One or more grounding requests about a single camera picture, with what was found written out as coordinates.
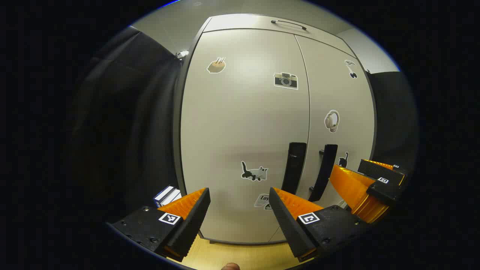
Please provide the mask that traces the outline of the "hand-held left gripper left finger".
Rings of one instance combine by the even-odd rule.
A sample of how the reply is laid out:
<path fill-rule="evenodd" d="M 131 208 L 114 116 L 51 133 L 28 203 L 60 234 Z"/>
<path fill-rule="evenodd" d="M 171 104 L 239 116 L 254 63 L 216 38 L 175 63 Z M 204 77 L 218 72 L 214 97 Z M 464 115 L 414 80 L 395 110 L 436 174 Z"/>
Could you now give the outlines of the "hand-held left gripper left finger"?
<path fill-rule="evenodd" d="M 142 206 L 110 226 L 130 242 L 182 262 L 200 231 L 210 202 L 206 187 L 165 206 Z"/>

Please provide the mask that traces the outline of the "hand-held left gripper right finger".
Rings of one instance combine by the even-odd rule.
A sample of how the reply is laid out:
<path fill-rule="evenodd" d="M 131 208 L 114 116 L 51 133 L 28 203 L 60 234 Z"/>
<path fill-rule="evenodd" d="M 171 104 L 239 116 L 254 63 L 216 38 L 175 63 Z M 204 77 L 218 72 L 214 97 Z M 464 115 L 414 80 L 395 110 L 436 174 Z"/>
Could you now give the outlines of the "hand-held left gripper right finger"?
<path fill-rule="evenodd" d="M 270 188 L 269 203 L 300 263 L 337 252 L 372 229 L 370 223 L 338 205 L 321 207 L 275 187 Z"/>

